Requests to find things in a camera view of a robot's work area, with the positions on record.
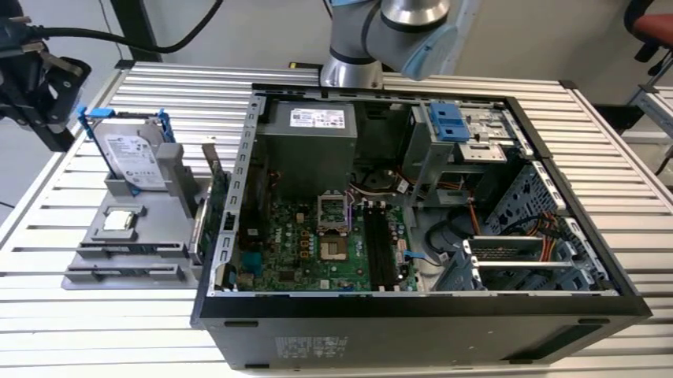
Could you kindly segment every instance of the small chip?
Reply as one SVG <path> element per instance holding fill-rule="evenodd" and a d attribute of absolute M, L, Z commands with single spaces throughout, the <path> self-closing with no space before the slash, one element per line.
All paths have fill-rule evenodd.
<path fill-rule="evenodd" d="M 131 223 L 137 215 L 133 211 L 113 210 L 107 214 L 106 222 L 103 223 L 105 231 L 126 231 L 131 228 Z"/>
<path fill-rule="evenodd" d="M 296 271 L 294 270 L 282 270 L 280 272 L 280 280 L 281 281 L 294 281 L 296 280 Z"/>

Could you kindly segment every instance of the blue clip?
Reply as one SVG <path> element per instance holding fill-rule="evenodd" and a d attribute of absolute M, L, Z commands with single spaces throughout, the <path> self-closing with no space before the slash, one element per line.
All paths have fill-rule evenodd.
<path fill-rule="evenodd" d="M 161 120 L 161 126 L 165 131 L 165 139 L 170 143 L 177 142 L 177 138 L 173 135 L 173 127 L 171 127 L 171 117 L 169 116 L 169 113 L 165 112 L 165 108 L 159 109 L 159 113 L 157 114 L 157 118 Z"/>
<path fill-rule="evenodd" d="M 90 139 L 95 139 L 94 137 L 94 130 L 93 127 L 89 124 L 89 118 L 87 118 L 87 107 L 81 106 L 77 108 L 77 120 L 79 121 L 82 128 L 87 132 L 87 136 Z"/>
<path fill-rule="evenodd" d="M 93 113 L 97 112 L 97 110 L 99 110 L 99 109 L 102 109 L 102 108 L 95 108 L 93 110 Z M 107 160 L 106 153 L 103 152 L 103 149 L 102 149 L 102 145 L 98 142 L 97 135 L 94 134 L 93 126 L 89 124 L 90 116 L 87 115 L 87 107 L 86 106 L 81 106 L 77 109 L 77 120 L 81 122 L 82 128 L 87 132 L 87 136 L 90 137 L 90 139 L 93 140 L 94 144 L 97 145 L 98 152 L 102 154 L 103 161 L 106 162 L 107 169 L 110 170 L 111 177 L 113 177 L 113 179 L 117 180 L 115 171 L 113 169 L 110 161 Z"/>
<path fill-rule="evenodd" d="M 113 118 L 117 115 L 115 110 L 110 108 L 94 108 L 91 112 L 89 112 L 90 118 Z"/>
<path fill-rule="evenodd" d="M 410 250 L 406 250 L 406 251 L 404 252 L 404 255 L 405 255 L 405 257 L 410 257 L 410 258 L 422 258 L 424 260 L 425 260 L 425 259 L 426 259 L 426 257 L 428 257 L 428 256 L 426 256 L 426 254 L 418 254 L 418 253 L 412 252 Z"/>
<path fill-rule="evenodd" d="M 438 129 L 438 139 L 444 142 L 467 142 L 471 131 L 464 122 L 461 109 L 456 104 L 430 103 L 430 121 Z"/>

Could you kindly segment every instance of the green circuit board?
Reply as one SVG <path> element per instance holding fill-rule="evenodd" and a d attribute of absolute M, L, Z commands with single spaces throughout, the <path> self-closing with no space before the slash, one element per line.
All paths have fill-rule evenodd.
<path fill-rule="evenodd" d="M 269 242 L 262 250 L 260 274 L 240 274 L 238 286 L 244 291 L 372 291 L 369 280 L 369 256 L 364 238 L 362 206 L 354 207 L 353 224 L 348 237 L 329 235 L 345 241 L 345 254 L 340 260 L 325 260 L 325 235 L 318 235 L 318 203 L 276 201 L 270 211 Z M 337 217 L 344 209 L 334 207 L 330 215 Z M 402 210 L 393 207 L 388 212 L 390 232 L 404 232 Z M 397 235 L 409 241 L 405 235 Z M 390 253 L 398 261 L 398 245 L 393 240 Z M 413 265 L 410 274 L 400 282 L 401 290 L 417 290 Z"/>

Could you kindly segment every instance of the hard drive label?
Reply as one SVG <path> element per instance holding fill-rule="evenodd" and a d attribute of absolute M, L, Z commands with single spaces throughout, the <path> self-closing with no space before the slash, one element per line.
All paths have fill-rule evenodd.
<path fill-rule="evenodd" d="M 118 134 L 106 135 L 106 143 L 126 181 L 141 189 L 166 189 L 150 143 L 141 136 Z"/>

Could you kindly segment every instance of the aluminum table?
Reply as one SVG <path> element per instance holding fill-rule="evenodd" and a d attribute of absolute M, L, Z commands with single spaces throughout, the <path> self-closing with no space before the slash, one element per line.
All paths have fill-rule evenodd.
<path fill-rule="evenodd" d="M 207 174 L 199 143 L 233 159 L 250 84 L 317 85 L 314 70 L 137 63 L 91 106 L 171 115 L 186 163 Z M 673 376 L 673 197 L 575 89 L 559 82 L 385 77 L 390 90 L 515 96 L 552 150 L 655 316 L 548 367 L 265 372 L 286 376 Z M 106 165 L 83 136 L 57 154 L 0 227 L 0 376 L 248 376 L 231 372 L 207 332 L 190 329 L 193 290 L 65 291 L 74 257 L 106 194 Z"/>

